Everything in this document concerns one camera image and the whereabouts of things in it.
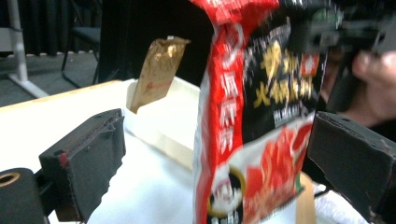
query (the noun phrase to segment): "black chair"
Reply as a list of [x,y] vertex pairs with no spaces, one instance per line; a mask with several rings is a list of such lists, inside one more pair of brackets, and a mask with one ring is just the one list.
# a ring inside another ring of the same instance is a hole
[[[101,28],[94,26],[96,22],[96,17],[101,15],[102,12],[102,3],[100,0],[69,0],[73,11],[75,13],[74,19],[74,27],[70,30],[67,46],[64,51],[64,62],[62,63],[62,76],[65,80],[70,82],[72,85],[80,88],[81,86],[78,85],[74,80],[68,77],[64,71],[67,62],[68,52],[72,46],[73,40],[75,38],[79,38],[83,42],[89,44],[90,49],[93,51],[93,55],[97,62],[99,62],[99,47],[100,47],[100,34]],[[86,24],[81,16],[81,10],[90,11],[91,13],[91,20]],[[98,66],[96,66],[92,85],[95,84],[97,81],[98,75]]]

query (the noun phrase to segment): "white table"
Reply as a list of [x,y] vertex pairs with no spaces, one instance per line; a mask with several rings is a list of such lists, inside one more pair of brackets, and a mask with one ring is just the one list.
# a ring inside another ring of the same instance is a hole
[[[0,171],[25,167],[38,171],[38,155],[90,116],[125,106],[128,82],[89,88],[0,107]],[[123,165],[88,223],[191,223],[191,171],[125,132]],[[299,223],[315,220],[312,185],[297,201]],[[277,215],[269,223],[285,223]],[[51,224],[59,223],[55,213]]]

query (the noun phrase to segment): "dark background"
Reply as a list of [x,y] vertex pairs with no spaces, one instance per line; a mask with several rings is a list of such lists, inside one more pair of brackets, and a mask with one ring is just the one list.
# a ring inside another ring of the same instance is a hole
[[213,27],[189,0],[104,0],[99,82],[139,77],[152,41],[169,35],[189,39],[177,76],[199,85]]
[[[23,43],[27,54],[47,54],[56,56],[64,52],[69,30],[74,25],[74,12],[68,0],[18,0],[18,7],[23,30]],[[84,21],[90,21],[91,12],[81,10]],[[92,26],[101,25],[98,15]],[[0,27],[9,26],[8,5],[6,0],[0,1]],[[90,47],[75,39],[71,48],[74,52],[89,51]],[[12,52],[1,52],[0,56],[8,56]]]

